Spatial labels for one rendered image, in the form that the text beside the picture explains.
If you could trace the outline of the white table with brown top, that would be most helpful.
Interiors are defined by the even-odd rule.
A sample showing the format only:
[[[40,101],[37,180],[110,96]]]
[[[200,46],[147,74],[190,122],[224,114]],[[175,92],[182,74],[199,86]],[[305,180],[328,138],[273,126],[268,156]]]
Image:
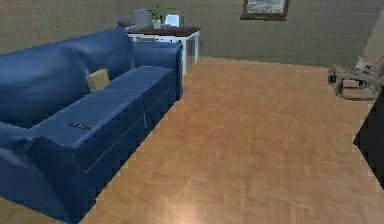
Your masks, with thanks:
[[[163,40],[169,42],[180,42],[183,46],[182,50],[182,74],[187,74],[187,41],[194,40],[194,63],[197,64],[199,60],[200,48],[200,27],[196,26],[167,26],[163,25],[159,29],[152,27],[145,28],[126,28],[128,36],[134,41],[138,39],[154,39],[156,41]]]

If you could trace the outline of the blue sofa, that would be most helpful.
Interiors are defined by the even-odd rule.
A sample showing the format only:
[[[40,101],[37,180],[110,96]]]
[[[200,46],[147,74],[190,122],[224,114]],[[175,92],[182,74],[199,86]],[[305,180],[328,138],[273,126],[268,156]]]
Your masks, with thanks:
[[[0,55],[0,197],[79,224],[182,97],[181,53],[115,28]]]

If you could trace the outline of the yellow cushion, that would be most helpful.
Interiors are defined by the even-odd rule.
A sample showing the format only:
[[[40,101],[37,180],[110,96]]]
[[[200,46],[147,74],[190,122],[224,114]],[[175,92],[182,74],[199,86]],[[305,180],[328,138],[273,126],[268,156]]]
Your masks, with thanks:
[[[92,93],[101,91],[110,84],[108,71],[99,69],[86,77],[88,87]]]

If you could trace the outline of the green house plant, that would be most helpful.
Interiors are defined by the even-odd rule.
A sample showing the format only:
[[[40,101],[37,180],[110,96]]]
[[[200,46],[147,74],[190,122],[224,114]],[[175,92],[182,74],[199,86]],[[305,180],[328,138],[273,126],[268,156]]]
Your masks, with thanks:
[[[152,16],[152,23],[153,27],[155,29],[161,28],[161,11],[160,11],[160,5],[157,4],[154,9],[150,9],[150,13]]]

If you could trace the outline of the grey box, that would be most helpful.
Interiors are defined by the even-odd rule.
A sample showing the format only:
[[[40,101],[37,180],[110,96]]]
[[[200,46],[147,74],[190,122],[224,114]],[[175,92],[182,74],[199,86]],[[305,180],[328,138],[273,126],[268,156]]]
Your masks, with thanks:
[[[138,28],[148,27],[152,22],[152,15],[149,9],[135,9],[134,22]]]

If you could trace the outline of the black remote control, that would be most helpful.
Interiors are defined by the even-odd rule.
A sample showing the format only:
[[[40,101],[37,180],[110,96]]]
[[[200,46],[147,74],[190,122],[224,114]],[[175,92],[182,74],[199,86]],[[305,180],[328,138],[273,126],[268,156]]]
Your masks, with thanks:
[[[91,126],[82,123],[70,123],[69,126],[83,130],[91,130]]]

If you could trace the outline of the framed picture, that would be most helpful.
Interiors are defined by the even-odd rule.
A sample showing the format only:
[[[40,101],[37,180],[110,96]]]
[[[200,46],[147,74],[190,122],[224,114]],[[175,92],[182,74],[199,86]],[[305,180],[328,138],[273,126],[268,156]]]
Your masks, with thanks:
[[[243,0],[241,20],[286,21],[290,0]]]

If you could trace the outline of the grey rocking chair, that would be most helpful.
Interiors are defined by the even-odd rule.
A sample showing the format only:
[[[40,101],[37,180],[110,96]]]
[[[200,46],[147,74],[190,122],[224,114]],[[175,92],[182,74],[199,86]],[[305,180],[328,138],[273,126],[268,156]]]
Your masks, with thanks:
[[[375,100],[384,89],[384,56],[373,64],[360,58],[355,66],[331,66],[328,85],[336,96],[344,99]]]

